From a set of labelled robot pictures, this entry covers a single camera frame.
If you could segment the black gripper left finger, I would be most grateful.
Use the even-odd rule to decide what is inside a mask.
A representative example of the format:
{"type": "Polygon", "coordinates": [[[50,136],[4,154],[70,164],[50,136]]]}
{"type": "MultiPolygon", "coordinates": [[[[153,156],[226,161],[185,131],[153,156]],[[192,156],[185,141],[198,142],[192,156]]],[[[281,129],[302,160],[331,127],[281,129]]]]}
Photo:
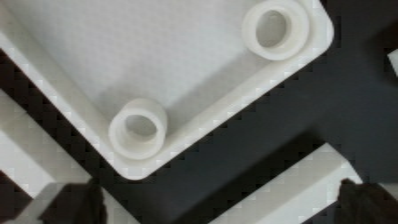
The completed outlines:
{"type": "Polygon", "coordinates": [[[39,221],[43,224],[107,224],[105,196],[93,181],[63,187],[39,221]]]}

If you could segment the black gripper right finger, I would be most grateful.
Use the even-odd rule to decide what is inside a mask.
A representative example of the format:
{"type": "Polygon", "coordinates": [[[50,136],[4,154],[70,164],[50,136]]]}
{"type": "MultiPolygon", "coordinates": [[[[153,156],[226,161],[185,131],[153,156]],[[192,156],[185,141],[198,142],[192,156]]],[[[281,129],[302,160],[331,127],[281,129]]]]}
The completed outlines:
{"type": "Polygon", "coordinates": [[[398,199],[377,183],[342,180],[336,224],[398,224],[398,199]]]}

